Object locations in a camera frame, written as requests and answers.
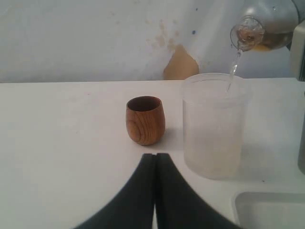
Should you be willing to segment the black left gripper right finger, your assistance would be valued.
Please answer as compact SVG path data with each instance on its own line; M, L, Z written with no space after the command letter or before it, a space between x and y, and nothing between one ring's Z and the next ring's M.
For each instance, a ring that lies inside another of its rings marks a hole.
M155 205L159 229L238 229L190 187L169 154L156 156Z

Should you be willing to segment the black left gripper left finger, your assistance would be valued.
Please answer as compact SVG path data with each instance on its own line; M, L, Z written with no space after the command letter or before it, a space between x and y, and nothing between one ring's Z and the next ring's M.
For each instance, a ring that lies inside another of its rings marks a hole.
M78 229L151 229L155 203L156 156L144 154L132 176L102 209Z

